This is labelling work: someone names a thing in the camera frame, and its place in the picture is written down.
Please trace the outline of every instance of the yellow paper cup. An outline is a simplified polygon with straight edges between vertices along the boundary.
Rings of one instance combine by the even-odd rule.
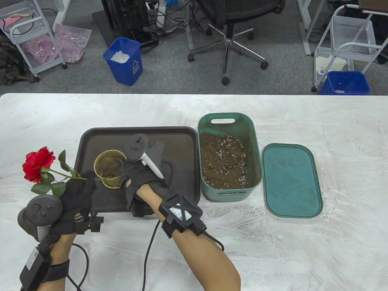
[[[109,178],[109,179],[105,179],[103,177],[101,177],[98,173],[97,173],[97,165],[98,163],[101,161],[101,159],[103,158],[106,158],[106,157],[111,157],[111,158],[118,158],[118,159],[123,159],[124,161],[126,160],[126,156],[116,150],[116,149],[110,149],[110,150],[107,150],[107,151],[104,151],[102,153],[99,154],[99,156],[95,159],[94,161],[94,172],[96,173],[96,175],[99,177],[99,178],[102,178],[102,183],[110,188],[110,189],[119,189],[120,188],[120,176],[117,176],[117,177],[114,177],[114,178]]]

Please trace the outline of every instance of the label sticker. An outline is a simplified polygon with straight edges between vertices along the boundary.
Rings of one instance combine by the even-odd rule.
[[[39,252],[38,252],[38,249],[37,248],[34,248],[32,250],[32,253],[29,255],[29,258],[27,260],[27,263],[26,263],[26,267],[27,269],[30,271],[31,270],[31,267],[32,265],[34,264],[35,262],[35,259],[36,257],[38,256]]]
[[[132,72],[135,74],[140,69],[139,63],[136,60],[133,60]]]
[[[182,209],[172,207],[170,208],[170,211],[174,213],[174,215],[178,217],[180,221],[183,221]],[[186,210],[185,210],[185,217],[186,217],[186,221],[188,221],[191,218],[191,214],[188,213]]]

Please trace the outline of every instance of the blue trash bin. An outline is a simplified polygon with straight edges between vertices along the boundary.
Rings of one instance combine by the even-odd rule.
[[[112,56],[122,51],[129,55],[125,63],[111,60]],[[143,73],[140,43],[125,37],[117,38],[103,55],[117,82],[132,86]]]
[[[329,72],[319,95],[369,95],[371,89],[361,72]]]

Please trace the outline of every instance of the black tray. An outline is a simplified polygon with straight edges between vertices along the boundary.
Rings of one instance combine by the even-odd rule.
[[[74,169],[81,173],[93,170],[94,161],[103,151],[117,149],[126,153],[128,136],[144,133],[150,144],[160,141],[164,144],[162,159],[174,164],[174,179],[171,192],[182,192],[199,202],[201,198],[198,134],[187,126],[177,127],[115,127],[92,128],[80,140]],[[127,212],[127,201],[122,189],[109,189],[101,181],[92,198],[92,212]],[[150,208],[147,215],[153,214]]]

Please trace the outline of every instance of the cart wheel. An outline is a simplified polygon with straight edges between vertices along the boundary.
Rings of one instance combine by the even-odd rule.
[[[381,56],[381,55],[378,55],[377,58],[376,58],[376,63],[378,63],[379,65],[384,65],[388,62],[388,60]]]

